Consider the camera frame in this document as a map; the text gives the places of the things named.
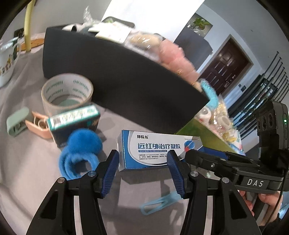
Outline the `person right hand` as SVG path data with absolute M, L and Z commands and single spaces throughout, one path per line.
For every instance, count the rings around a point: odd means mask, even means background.
M 275 194 L 258 194 L 258 198 L 264 203 L 263 213 L 261 215 L 261 219 L 258 218 L 257 224 L 259 226 L 265 226 L 266 223 L 271 223 L 275 221 L 279 217 L 279 211 L 281 208 L 281 204 L 283 201 L 283 196 L 281 197 L 276 210 L 274 208 L 278 202 L 280 196 L 280 191 L 277 191 Z

